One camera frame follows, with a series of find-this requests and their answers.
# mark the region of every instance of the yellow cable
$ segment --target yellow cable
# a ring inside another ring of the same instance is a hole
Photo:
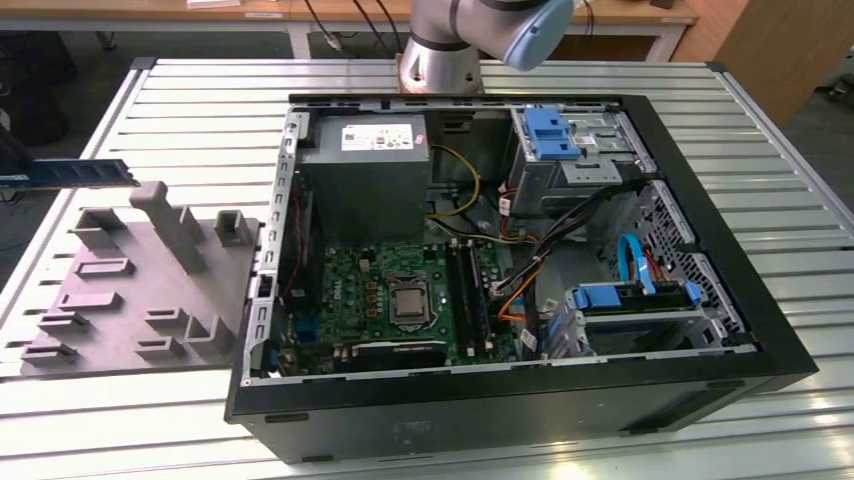
[[[457,159],[463,163],[463,165],[466,165],[466,167],[471,171],[471,175],[475,177],[475,190],[474,192],[471,192],[471,198],[469,199],[469,202],[466,202],[466,205],[447,212],[437,212],[427,215],[427,218],[451,217],[458,213],[465,212],[469,209],[469,207],[471,207],[478,201],[478,197],[481,196],[481,175],[478,175],[478,171],[475,170],[475,167],[471,165],[469,160],[466,160],[466,158],[455,150],[450,149],[445,145],[434,145],[433,148],[445,150],[451,155],[454,155]]]

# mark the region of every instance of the metal table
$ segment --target metal table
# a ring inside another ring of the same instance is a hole
[[[138,66],[84,156],[124,158],[140,180],[170,184],[171,203],[194,206],[198,218],[223,207],[264,215],[290,93],[395,89],[388,61],[160,60]],[[850,474],[854,221],[742,89],[701,64],[550,63],[523,74],[485,63],[483,73],[491,92],[650,97],[821,372],[670,434],[298,466],[282,464],[242,427],[223,422],[226,370],[10,381],[0,384],[0,478]],[[18,372],[23,345],[79,247],[66,233],[79,209],[119,206],[126,220],[139,220],[127,196],[126,190],[60,193],[0,296],[6,375]]]

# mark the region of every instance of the floor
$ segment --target floor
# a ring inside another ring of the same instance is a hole
[[[394,36],[384,34],[394,48]],[[119,47],[102,50],[94,34],[63,34],[75,59],[78,80],[56,88],[62,108],[71,118],[71,130],[62,141],[31,149],[34,156],[78,157],[90,140],[102,114],[127,74],[134,58],[290,58],[287,37],[278,33],[120,33]],[[346,39],[348,52],[360,58],[386,57],[374,37],[359,34]],[[318,57],[335,58],[338,53],[312,38]],[[829,102],[823,94],[813,98],[785,130],[795,147],[813,164],[849,208],[854,208],[854,107]],[[14,207],[0,205],[0,288],[24,253],[30,239],[47,213],[54,194],[30,193]]]

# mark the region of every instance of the cpu socket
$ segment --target cpu socket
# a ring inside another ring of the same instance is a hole
[[[413,332],[435,323],[435,313],[430,306],[430,283],[423,277],[391,277],[388,279],[391,297],[390,322],[400,330]]]

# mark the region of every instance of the expansion slot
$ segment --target expansion slot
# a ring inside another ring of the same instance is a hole
[[[493,348],[490,317],[474,246],[450,243],[445,249],[445,259],[457,349],[461,357],[473,357],[475,353],[482,354]]]

